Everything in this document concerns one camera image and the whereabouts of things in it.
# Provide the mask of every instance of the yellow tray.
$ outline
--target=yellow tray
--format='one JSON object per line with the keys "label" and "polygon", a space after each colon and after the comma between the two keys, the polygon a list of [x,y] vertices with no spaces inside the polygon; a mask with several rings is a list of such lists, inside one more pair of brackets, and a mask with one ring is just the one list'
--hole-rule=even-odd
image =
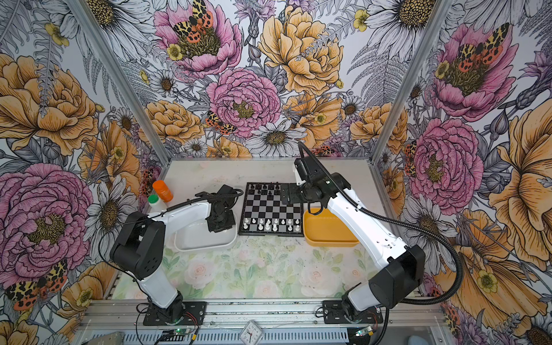
{"label": "yellow tray", "polygon": [[[316,213],[319,208],[311,208]],[[319,215],[305,211],[303,215],[305,240],[313,247],[354,247],[359,241],[341,219],[324,209]]]}

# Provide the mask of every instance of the clock face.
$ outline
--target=clock face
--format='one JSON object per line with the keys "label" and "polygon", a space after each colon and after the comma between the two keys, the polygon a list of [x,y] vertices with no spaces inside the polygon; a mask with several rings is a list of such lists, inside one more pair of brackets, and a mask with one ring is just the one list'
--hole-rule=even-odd
{"label": "clock face", "polygon": [[263,336],[263,330],[253,321],[248,322],[240,334],[240,340],[245,345],[255,345]]}

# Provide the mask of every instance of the orange bottle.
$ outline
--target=orange bottle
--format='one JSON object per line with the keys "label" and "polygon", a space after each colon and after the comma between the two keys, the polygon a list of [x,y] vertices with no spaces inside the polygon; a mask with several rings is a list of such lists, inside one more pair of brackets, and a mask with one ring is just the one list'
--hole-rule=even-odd
{"label": "orange bottle", "polygon": [[171,193],[171,190],[167,187],[167,184],[163,180],[157,180],[153,183],[153,188],[157,192],[157,195],[163,200],[164,202],[169,202],[172,200],[173,195]]}

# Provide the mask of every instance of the green bottle cap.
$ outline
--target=green bottle cap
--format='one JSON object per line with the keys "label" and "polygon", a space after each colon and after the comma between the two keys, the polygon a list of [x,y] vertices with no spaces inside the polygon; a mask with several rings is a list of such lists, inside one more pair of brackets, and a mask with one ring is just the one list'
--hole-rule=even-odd
{"label": "green bottle cap", "polygon": [[151,194],[149,197],[147,197],[147,202],[150,204],[154,204],[159,201],[159,197],[156,194]]}

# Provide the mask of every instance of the wallpapered wall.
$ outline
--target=wallpapered wall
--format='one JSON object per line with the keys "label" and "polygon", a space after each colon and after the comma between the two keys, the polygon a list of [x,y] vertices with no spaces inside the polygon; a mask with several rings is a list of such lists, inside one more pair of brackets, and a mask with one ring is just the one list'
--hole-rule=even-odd
{"label": "wallpapered wall", "polygon": [[0,342],[68,344],[161,166],[63,1],[1,7]]}
{"label": "wallpapered wall", "polygon": [[[454,6],[378,167],[395,213],[460,254],[442,305],[457,343],[551,344],[552,2]],[[404,235],[426,252],[426,294],[449,289],[450,254]]]}
{"label": "wallpapered wall", "polygon": [[173,155],[296,156],[301,139],[341,157],[370,155],[387,113],[364,109],[395,97],[435,0],[88,3]]}

